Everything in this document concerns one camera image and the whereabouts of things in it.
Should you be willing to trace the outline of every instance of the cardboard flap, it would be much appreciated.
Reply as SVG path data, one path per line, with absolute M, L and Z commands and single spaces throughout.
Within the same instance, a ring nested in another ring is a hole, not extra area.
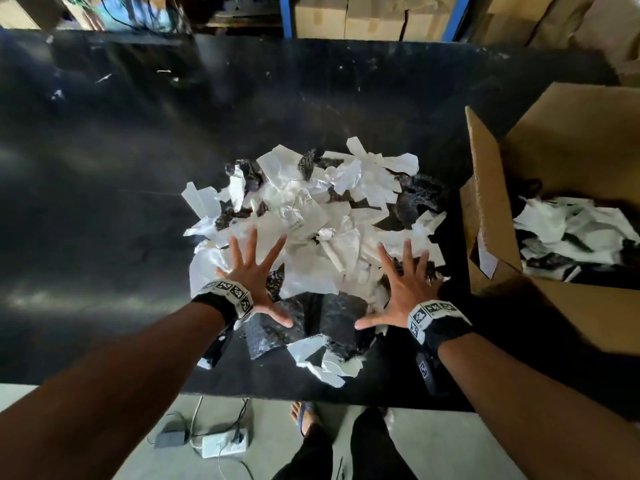
M 531 280 L 596 347 L 640 355 L 640 291 Z
M 474 163 L 476 206 L 484 247 L 493 256 L 521 271 L 520 252 L 498 142 L 471 108 L 467 106 L 465 112 Z
M 640 207 L 640 90 L 553 83 L 500 145 L 506 172 L 543 197 L 583 194 Z

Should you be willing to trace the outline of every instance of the power strip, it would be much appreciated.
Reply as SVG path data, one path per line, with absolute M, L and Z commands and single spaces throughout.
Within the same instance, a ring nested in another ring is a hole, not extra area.
M 224 433 L 203 436 L 202 457 L 217 458 L 219 456 L 244 453 L 249 448 L 249 431 L 247 428 L 242 428 L 240 430 L 242 441 L 236 444 L 232 443 L 235 434 L 236 430 L 233 429 Z

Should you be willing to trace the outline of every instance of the leg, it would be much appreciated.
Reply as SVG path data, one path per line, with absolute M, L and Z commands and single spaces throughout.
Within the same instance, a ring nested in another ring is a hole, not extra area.
M 367 408 L 351 433 L 353 480 L 417 480 L 396 450 L 382 412 Z
M 301 403 L 294 403 L 291 416 L 298 423 Z M 306 409 L 302 418 L 305 436 L 300 450 L 288 465 L 280 469 L 273 480 L 331 480 L 333 472 L 333 446 L 331 438 L 320 426 L 313 411 Z

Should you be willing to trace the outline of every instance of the left hand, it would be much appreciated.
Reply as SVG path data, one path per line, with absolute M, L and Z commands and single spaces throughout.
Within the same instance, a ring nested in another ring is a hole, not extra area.
M 276 242 L 276 245 L 269 251 L 264 261 L 262 261 L 261 264 L 256 264 L 255 247 L 258 243 L 258 229 L 254 227 L 251 230 L 249 242 L 247 242 L 244 249 L 244 258 L 240 251 L 238 240 L 232 237 L 229 240 L 229 247 L 231 248 L 234 268 L 230 273 L 225 273 L 217 267 L 216 274 L 220 278 L 228 278 L 247 288 L 253 298 L 253 309 L 256 312 L 266 313 L 276 320 L 276 322 L 290 328 L 293 326 L 291 318 L 287 316 L 281 307 L 272 302 L 269 295 L 267 295 L 267 278 L 271 266 L 273 266 L 273 263 L 275 263 L 278 258 L 286 240 L 286 235 L 281 236 Z

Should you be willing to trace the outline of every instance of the table surface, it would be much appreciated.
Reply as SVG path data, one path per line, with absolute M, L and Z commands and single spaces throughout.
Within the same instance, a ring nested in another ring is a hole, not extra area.
M 617 83 L 587 52 L 71 31 L 48 43 L 0 31 L 0 381 L 40 383 L 188 301 L 187 182 L 220 188 L 226 162 L 277 144 L 345 151 L 358 136 L 376 153 L 418 155 L 421 172 L 456 189 L 472 172 L 464 107 L 501 139 L 553 81 Z M 442 244 L 452 289 L 464 294 L 459 205 Z M 493 330 L 507 346 L 529 332 L 520 322 Z M 401 330 L 377 340 L 358 377 L 335 389 L 284 349 L 251 361 L 236 333 L 184 391 L 468 410 L 459 393 L 428 395 L 407 340 Z M 530 349 L 523 360 L 560 370 Z M 576 367 L 556 375 L 588 390 Z M 622 386 L 608 381 L 618 398 Z

